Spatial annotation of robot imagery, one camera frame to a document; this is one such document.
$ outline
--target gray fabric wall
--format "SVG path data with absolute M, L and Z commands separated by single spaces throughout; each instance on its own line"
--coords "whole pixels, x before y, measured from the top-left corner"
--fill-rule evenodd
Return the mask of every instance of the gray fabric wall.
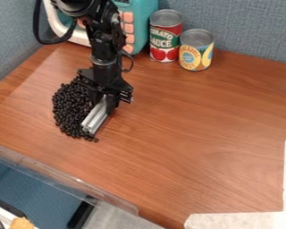
M 222 49 L 286 62 L 286 0 L 160 0 L 185 28 L 211 31 Z
M 0 80 L 40 48 L 32 33 L 34 5 L 35 0 L 0 0 Z M 42 18 L 45 34 L 45 12 Z
M 0 0 L 0 80 L 40 45 L 31 29 L 35 0 Z M 210 30 L 222 49 L 286 62 L 286 0 L 160 0 L 185 28 Z M 42 33 L 49 30 L 46 16 Z

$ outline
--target wood grain surface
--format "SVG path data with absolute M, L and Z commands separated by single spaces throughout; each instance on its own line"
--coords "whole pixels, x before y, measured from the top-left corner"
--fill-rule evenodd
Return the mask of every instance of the wood grain surface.
M 0 82 L 0 145 L 182 228 L 193 213 L 282 209 L 286 64 L 218 51 L 210 69 L 135 57 L 122 106 L 95 144 L 55 126 L 51 97 L 89 66 L 71 43 L 43 47 Z

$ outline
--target metal bracket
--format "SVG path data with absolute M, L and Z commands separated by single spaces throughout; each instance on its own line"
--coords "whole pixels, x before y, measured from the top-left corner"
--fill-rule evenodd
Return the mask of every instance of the metal bracket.
M 103 96 L 99 103 L 91 110 L 85 120 L 81 123 L 82 130 L 95 135 L 108 117 L 106 109 L 107 103 L 105 101 L 105 96 Z

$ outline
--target pile of black beans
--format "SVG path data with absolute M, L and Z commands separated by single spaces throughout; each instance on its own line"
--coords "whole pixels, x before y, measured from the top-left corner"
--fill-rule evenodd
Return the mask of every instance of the pile of black beans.
M 69 84 L 62 84 L 52 97 L 55 124 L 66 135 L 74 139 L 98 142 L 98 139 L 84 132 L 80 124 L 93 108 L 88 99 L 87 88 L 77 76 Z

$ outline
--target tin can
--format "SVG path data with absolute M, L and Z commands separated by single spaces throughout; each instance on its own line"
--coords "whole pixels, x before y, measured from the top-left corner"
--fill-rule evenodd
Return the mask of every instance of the tin can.
M 189 71 L 202 71 L 211 65 L 215 40 L 206 30 L 187 30 L 181 35 L 179 63 Z
M 150 17 L 150 56 L 159 62 L 178 59 L 183 19 L 174 10 L 160 10 Z

